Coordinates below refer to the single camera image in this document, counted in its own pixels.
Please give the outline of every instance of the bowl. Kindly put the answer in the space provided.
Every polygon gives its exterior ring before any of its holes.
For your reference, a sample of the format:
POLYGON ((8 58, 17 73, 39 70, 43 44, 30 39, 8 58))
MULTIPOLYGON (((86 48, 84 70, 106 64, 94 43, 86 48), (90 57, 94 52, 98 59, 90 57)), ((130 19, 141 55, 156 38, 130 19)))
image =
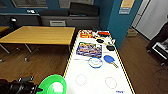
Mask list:
POLYGON ((66 94, 67 85, 61 75, 54 74, 45 78, 39 88, 43 91, 39 91, 37 94, 66 94))

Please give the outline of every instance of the cabinet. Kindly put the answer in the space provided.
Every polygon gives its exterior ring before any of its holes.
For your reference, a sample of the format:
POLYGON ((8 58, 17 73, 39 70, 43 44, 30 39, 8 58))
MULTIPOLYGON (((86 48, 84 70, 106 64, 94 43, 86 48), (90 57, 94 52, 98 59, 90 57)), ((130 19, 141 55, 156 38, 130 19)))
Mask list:
POLYGON ((51 26, 51 21, 63 21, 66 26, 99 27, 98 16, 41 16, 41 20, 44 26, 51 26))

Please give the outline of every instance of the tabletop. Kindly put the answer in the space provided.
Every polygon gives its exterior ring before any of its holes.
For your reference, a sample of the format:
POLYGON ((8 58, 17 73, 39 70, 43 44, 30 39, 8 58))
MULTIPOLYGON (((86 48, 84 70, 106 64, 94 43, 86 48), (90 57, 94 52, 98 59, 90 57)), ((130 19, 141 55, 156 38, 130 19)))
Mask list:
POLYGON ((22 26, 0 39, 0 43, 70 45, 75 28, 22 26))
MULTIPOLYGON (((104 42, 112 44, 111 37, 104 39, 104 42)), ((98 43, 96 39, 80 38, 80 33, 67 64, 64 78, 67 83, 66 94, 134 94, 117 49, 109 51, 105 44, 98 43), (89 65, 92 57, 76 54, 81 42, 102 46, 102 57, 99 58, 102 61, 101 67, 93 68, 89 65), (105 62, 103 57, 106 55, 112 56, 119 68, 105 62)))
POLYGON ((0 26, 0 32, 6 30, 6 29, 8 29, 8 28, 9 28, 8 26, 0 26))

